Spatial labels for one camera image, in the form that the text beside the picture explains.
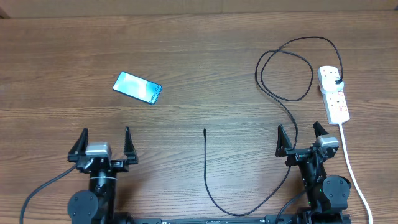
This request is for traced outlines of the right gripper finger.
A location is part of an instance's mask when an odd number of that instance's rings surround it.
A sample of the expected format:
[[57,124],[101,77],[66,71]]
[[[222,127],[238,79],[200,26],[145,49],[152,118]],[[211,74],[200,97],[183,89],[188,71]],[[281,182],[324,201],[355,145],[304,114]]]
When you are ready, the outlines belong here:
[[313,123],[313,129],[316,138],[318,138],[319,136],[329,135],[329,132],[327,132],[318,121]]
[[275,150],[276,157],[286,157],[293,151],[292,143],[284,130],[283,125],[277,128],[277,146]]

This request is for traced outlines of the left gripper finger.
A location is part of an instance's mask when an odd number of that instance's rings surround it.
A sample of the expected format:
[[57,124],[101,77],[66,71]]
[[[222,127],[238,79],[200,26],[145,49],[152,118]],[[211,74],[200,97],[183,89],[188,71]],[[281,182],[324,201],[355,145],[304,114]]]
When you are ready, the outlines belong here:
[[86,147],[88,145],[88,129],[84,128],[80,137],[70,149],[68,153],[68,162],[78,162],[81,156],[85,155]]
[[126,156],[127,164],[138,164],[139,159],[133,145],[131,132],[128,126],[125,128],[125,141],[124,141],[124,155]]

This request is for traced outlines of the blue Galaxy smartphone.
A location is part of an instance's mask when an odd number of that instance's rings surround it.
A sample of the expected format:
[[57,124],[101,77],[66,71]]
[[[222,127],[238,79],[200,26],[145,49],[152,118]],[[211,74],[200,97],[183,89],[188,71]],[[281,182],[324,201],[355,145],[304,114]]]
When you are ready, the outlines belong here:
[[162,86],[133,74],[121,72],[113,85],[113,90],[154,105],[161,94]]

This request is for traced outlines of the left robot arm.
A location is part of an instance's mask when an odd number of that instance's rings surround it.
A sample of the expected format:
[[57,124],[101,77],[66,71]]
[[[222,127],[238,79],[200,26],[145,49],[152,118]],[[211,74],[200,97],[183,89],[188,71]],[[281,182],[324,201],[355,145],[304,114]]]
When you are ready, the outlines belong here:
[[67,210],[73,224],[134,223],[129,212],[115,211],[117,174],[129,172],[130,165],[139,163],[129,127],[125,127],[124,155],[125,159],[112,159],[109,143],[89,143],[88,129],[83,129],[68,153],[68,162],[90,176],[88,189],[69,200]]

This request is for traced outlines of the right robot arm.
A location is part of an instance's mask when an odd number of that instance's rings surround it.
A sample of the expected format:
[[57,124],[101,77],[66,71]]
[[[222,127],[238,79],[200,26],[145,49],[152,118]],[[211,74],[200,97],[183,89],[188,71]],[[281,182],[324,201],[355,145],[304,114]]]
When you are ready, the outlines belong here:
[[[295,149],[282,125],[277,130],[275,155],[286,158],[286,166],[298,166],[304,189],[289,200],[271,223],[350,223],[348,208],[351,182],[339,175],[328,176],[323,163],[335,156],[339,140],[329,134],[319,122],[313,124],[316,141],[308,148]],[[301,196],[306,195],[308,206],[293,215],[284,215],[285,209]]]

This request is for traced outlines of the white charger plug adapter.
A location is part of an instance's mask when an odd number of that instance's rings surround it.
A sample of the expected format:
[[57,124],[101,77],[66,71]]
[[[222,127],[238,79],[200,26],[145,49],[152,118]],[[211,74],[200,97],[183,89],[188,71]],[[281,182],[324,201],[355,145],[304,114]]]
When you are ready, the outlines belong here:
[[341,78],[337,77],[321,77],[320,79],[320,91],[323,94],[334,93],[344,88],[345,83]]

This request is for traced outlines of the white power strip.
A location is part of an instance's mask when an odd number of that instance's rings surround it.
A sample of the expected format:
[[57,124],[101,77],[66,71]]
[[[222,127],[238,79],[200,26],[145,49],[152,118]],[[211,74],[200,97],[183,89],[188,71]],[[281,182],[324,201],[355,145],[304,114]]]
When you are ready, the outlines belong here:
[[[336,67],[327,65],[318,69],[319,86],[321,77],[340,78],[340,74]],[[343,89],[334,93],[322,94],[322,96],[329,124],[339,125],[350,119]]]

